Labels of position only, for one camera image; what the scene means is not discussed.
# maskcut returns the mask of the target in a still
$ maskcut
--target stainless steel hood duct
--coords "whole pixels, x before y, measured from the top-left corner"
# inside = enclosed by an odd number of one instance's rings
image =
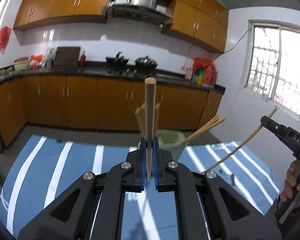
[[[155,10],[157,0],[130,0],[129,3],[114,3],[112,9],[113,17],[128,18],[137,21],[152,23],[155,25],[170,22],[172,16]]]

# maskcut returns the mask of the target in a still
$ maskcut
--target red bottle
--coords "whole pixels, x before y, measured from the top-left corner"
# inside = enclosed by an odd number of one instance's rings
[[[85,64],[86,64],[86,55],[85,55],[85,51],[83,51],[82,52],[82,55],[81,55],[81,57],[80,57],[80,66],[81,67],[84,67],[85,66]]]

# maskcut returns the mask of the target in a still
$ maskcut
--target black countertop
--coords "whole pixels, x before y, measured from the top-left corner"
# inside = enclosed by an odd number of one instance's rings
[[[139,82],[143,82],[146,77],[149,77],[146,75],[141,75],[141,76],[139,76],[138,74],[133,75],[132,72],[129,72],[128,75],[122,75],[118,73],[108,73],[104,67],[104,64],[103,66],[97,65],[97,66],[86,66],[86,67],[51,66],[51,67],[42,67],[35,70],[13,71],[4,76],[0,76],[0,85],[16,77],[43,76],[43,75],[109,77],[109,78],[119,78],[119,79],[133,80]],[[154,77],[157,80],[157,84],[161,84],[161,85],[171,85],[176,87],[185,87],[185,88],[191,88],[191,89],[203,90],[203,91],[215,91],[221,94],[224,94],[225,92],[225,87],[219,85],[214,85],[214,86],[193,85],[184,79],[184,75],[175,72],[155,69],[154,71],[151,72],[150,76]]]

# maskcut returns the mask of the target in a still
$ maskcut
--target black handle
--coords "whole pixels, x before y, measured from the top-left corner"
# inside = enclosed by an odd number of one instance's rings
[[[294,174],[297,175],[296,173],[299,173],[299,175],[296,180],[296,185],[293,187],[293,197],[288,198],[285,202],[281,201],[278,204],[278,209],[275,212],[275,217],[281,224],[283,224],[285,222],[287,216],[291,213],[291,211],[293,210],[293,208],[295,207],[295,205],[297,204],[297,202],[300,199],[300,193],[296,189],[297,185],[300,183],[300,171],[298,171],[297,169],[298,168],[296,168],[296,171]]]

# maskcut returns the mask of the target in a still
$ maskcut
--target green plastic container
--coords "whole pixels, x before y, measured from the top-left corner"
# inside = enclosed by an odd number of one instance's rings
[[[180,131],[158,130],[155,134],[159,141],[159,147],[172,153],[174,161],[178,161],[182,152],[188,144],[176,145],[179,141],[185,139]]]

